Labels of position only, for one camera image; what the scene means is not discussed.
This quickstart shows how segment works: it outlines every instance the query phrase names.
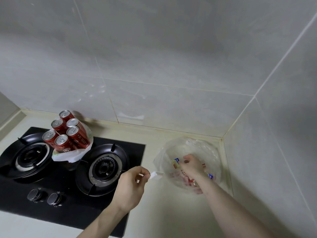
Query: metal burner ring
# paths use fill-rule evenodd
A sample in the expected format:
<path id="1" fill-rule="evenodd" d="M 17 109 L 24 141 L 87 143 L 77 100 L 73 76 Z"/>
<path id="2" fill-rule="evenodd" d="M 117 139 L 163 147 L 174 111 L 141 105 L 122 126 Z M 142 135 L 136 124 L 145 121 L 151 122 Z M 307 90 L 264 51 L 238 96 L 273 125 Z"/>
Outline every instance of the metal burner ring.
<path id="1" fill-rule="evenodd" d="M 44 143 L 44 142 L 39 142 L 39 143 L 35 143 L 35 144 L 32 144 L 32 145 L 36 145 L 36 144 L 41 144 L 41 145 L 45 145 L 45 146 L 46 146 L 46 155 L 44 156 L 44 158 L 43 158 L 40 162 L 38 162 L 38 163 L 35 165 L 35 166 L 38 166 L 38 165 L 40 165 L 41 163 L 43 163 L 44 160 L 45 160 L 45 159 L 47 158 L 47 156 L 49 155 L 49 153 L 50 153 L 50 147 L 49 147 L 48 144 L 46 144 L 46 143 Z M 15 166 L 16 166 L 16 169 L 17 169 L 18 171 L 21 171 L 21 172 L 25 172 L 25 171 L 29 171 L 29 170 L 31 170 L 31 169 L 34 169 L 34 166 L 28 167 L 28 168 L 24 168 L 24 167 L 20 166 L 19 163 L 18 163 L 18 159 L 16 159 Z"/>
<path id="2" fill-rule="evenodd" d="M 93 166 L 94 166 L 94 164 L 95 164 L 99 159 L 101 159 L 101 158 L 103 158 L 103 157 L 111 157 L 111 158 L 113 158 L 114 160 L 116 160 L 116 161 L 117 161 L 117 164 L 118 164 L 118 171 L 117 171 L 117 173 L 115 174 L 115 176 L 114 176 L 112 179 L 110 179 L 110 180 L 108 180 L 108 181 L 105 181 L 105 182 L 100 182 L 100 181 L 96 180 L 96 179 L 93 177 Z M 115 155 L 115 154 L 105 154 L 105 155 L 99 156 L 99 157 L 91 164 L 91 166 L 90 166 L 90 168 L 89 168 L 88 175 L 89 175 L 89 180 L 90 180 L 90 182 L 91 182 L 92 184 L 94 184 L 94 185 L 97 186 L 97 187 L 105 187 L 105 186 L 108 186 L 109 184 L 112 184 L 113 182 L 115 182 L 115 181 L 118 179 L 118 177 L 119 177 L 121 171 L 122 171 L 122 161 L 121 161 L 121 159 L 119 158 L 119 156 L 117 156 L 117 155 Z"/>

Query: hand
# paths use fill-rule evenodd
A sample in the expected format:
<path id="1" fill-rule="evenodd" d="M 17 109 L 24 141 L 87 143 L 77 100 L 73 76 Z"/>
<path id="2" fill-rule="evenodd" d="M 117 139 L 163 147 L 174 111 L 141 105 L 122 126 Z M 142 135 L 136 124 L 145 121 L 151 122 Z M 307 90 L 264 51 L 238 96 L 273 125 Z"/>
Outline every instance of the hand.
<path id="1" fill-rule="evenodd" d="M 192 154 L 185 155 L 184 162 L 179 162 L 180 167 L 192 179 L 196 179 L 199 174 L 204 173 L 204 168 L 199 159 Z"/>
<path id="2" fill-rule="evenodd" d="M 133 167 L 123 173 L 120 176 L 111 204 L 124 213 L 128 213 L 139 204 L 144 193 L 145 183 L 149 178 L 150 172 L 142 166 Z"/>

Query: red soda can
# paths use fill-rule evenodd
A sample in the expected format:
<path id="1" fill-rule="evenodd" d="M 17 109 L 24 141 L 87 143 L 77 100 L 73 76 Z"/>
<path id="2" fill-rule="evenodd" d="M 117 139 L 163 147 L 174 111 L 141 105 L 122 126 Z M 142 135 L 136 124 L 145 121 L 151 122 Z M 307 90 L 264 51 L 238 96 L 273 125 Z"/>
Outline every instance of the red soda can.
<path id="1" fill-rule="evenodd" d="M 66 126 L 68 128 L 73 127 L 73 126 L 77 126 L 80 130 L 82 130 L 84 133 L 86 133 L 84 126 L 81 124 L 81 122 L 78 119 L 74 118 L 74 119 L 68 120 Z"/>
<path id="2" fill-rule="evenodd" d="M 70 119 L 74 119 L 74 115 L 69 110 L 64 110 L 59 113 L 59 116 L 62 120 L 67 122 Z"/>
<path id="3" fill-rule="evenodd" d="M 48 143 L 52 148 L 56 148 L 55 139 L 59 136 L 55 130 L 49 130 L 45 132 L 42 136 L 42 140 L 45 141 L 45 143 Z"/>
<path id="4" fill-rule="evenodd" d="M 66 134 L 73 139 L 73 141 L 77 144 L 79 148 L 87 148 L 90 144 L 86 133 L 84 133 L 77 126 L 73 126 L 67 129 Z"/>
<path id="5" fill-rule="evenodd" d="M 56 119 L 51 123 L 52 128 L 60 135 L 66 134 L 67 126 L 66 122 L 64 122 L 62 119 Z"/>
<path id="6" fill-rule="evenodd" d="M 78 149 L 74 142 L 67 135 L 60 135 L 55 139 L 56 150 L 59 153 L 66 153 Z"/>

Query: stove knob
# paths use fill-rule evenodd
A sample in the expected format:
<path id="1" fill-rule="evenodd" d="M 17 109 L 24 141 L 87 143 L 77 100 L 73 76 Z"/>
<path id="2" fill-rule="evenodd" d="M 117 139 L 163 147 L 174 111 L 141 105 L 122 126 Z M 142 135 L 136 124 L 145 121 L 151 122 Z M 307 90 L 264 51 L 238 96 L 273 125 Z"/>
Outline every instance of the stove knob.
<path id="1" fill-rule="evenodd" d="M 61 202 L 61 196 L 57 193 L 51 194 L 47 199 L 47 204 L 49 205 L 57 205 L 59 202 Z"/>
<path id="2" fill-rule="evenodd" d="M 37 189 L 33 189 L 30 191 L 30 193 L 27 196 L 27 199 L 30 201 L 36 201 L 36 200 L 40 200 L 42 197 L 42 192 L 37 190 Z"/>

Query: clear plastic bag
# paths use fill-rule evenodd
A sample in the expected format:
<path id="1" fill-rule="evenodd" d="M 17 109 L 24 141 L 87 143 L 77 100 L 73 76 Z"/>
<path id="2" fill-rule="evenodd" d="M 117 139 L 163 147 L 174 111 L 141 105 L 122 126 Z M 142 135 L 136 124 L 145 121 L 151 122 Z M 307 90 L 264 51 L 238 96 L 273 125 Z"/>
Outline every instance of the clear plastic bag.
<path id="1" fill-rule="evenodd" d="M 80 160 L 90 149 L 91 146 L 93 145 L 93 133 L 91 132 L 90 128 L 81 122 L 83 127 L 86 130 L 87 137 L 90 141 L 90 145 L 87 148 L 79 148 L 73 151 L 69 151 L 66 153 L 58 153 L 56 149 L 54 149 L 53 154 L 52 154 L 52 159 L 54 161 L 68 161 L 69 163 L 75 163 L 78 160 Z"/>
<path id="2" fill-rule="evenodd" d="M 205 167 L 206 175 L 216 183 L 221 181 L 221 162 L 217 148 L 203 140 L 195 140 L 189 137 L 180 137 L 167 142 L 155 157 L 153 163 L 157 171 L 163 172 L 164 177 L 171 183 L 185 191 L 201 194 L 202 191 L 195 181 L 183 172 L 181 168 L 176 168 L 172 160 L 183 161 L 183 156 L 192 154 L 197 157 L 202 166 Z"/>

